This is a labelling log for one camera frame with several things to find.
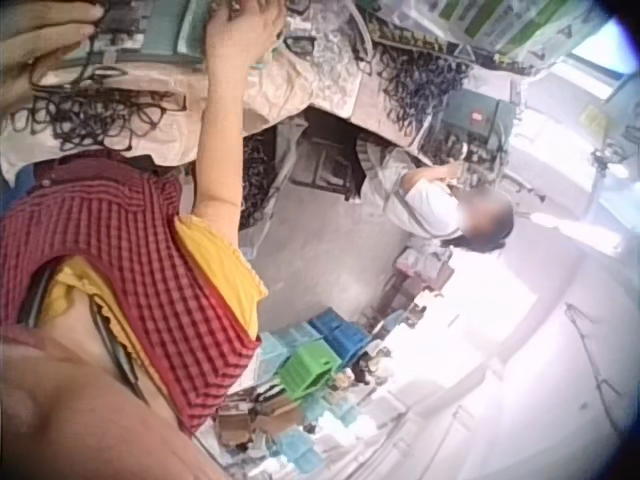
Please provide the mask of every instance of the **woman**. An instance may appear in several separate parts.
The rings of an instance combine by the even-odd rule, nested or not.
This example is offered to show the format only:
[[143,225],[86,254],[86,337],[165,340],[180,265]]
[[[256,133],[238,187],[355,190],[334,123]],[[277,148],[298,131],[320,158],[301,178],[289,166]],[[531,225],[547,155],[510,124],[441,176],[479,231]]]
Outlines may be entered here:
[[514,227],[513,206],[490,188],[462,191],[447,182],[462,174],[460,163],[416,168],[399,148],[358,141],[366,173],[362,201],[399,227],[443,246],[488,253],[505,246]]
[[[215,414],[259,344],[266,291],[237,248],[242,103],[286,9],[244,0],[231,18],[222,3],[192,215],[177,178],[94,150],[50,162],[2,219],[3,478],[224,478],[180,429]],[[2,114],[102,13],[3,3]]]

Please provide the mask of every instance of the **red checkered apron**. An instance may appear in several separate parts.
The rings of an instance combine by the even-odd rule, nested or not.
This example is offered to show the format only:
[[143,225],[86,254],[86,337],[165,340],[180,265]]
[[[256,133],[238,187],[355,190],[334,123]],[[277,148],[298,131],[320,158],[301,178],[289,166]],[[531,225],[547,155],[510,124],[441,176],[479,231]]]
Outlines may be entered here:
[[95,151],[62,159],[3,219],[1,318],[17,322],[38,268],[84,257],[109,279],[179,415],[195,431],[259,343],[180,246],[177,177],[158,178],[122,163],[120,155],[106,157]]

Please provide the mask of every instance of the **yellow shirt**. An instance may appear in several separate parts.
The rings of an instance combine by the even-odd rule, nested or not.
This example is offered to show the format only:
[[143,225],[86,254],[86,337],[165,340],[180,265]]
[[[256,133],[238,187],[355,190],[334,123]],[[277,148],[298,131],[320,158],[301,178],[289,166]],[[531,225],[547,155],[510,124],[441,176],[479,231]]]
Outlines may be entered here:
[[[178,217],[175,227],[183,248],[194,264],[217,288],[249,336],[255,339],[258,336],[257,305],[268,294],[258,275],[240,250],[215,233],[205,221],[192,215]],[[43,303],[41,321],[46,322],[66,313],[72,305],[72,292],[76,288],[86,295],[94,295],[104,315],[116,320],[109,324],[115,337],[134,359],[146,367],[156,384],[163,388],[159,375],[130,330],[107,281],[82,257],[70,258],[58,270]]]

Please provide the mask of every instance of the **dark hair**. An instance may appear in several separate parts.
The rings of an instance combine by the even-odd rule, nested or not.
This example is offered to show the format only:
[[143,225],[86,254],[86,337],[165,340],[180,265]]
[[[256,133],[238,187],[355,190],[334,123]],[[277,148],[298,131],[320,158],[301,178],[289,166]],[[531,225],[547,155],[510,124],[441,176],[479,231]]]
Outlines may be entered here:
[[506,245],[506,240],[513,233],[515,226],[515,213],[511,202],[505,202],[505,208],[501,215],[493,223],[490,232],[479,235],[459,235],[450,240],[443,240],[445,247],[462,248],[476,253],[491,253],[501,250]]

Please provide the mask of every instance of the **hand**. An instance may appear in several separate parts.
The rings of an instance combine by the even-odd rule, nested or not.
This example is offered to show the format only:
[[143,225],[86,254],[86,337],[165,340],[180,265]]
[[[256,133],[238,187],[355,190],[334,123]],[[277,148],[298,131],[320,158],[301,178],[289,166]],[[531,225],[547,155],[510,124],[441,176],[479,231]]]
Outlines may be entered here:
[[284,0],[240,0],[240,12],[230,16],[229,1],[218,0],[207,26],[209,75],[237,78],[276,44],[287,15]]
[[462,176],[464,170],[464,162],[454,161],[444,166],[444,176],[446,180],[456,180]]
[[41,80],[93,35],[91,24],[104,13],[102,7],[86,2],[6,3],[0,8],[0,114],[26,103],[31,77]]

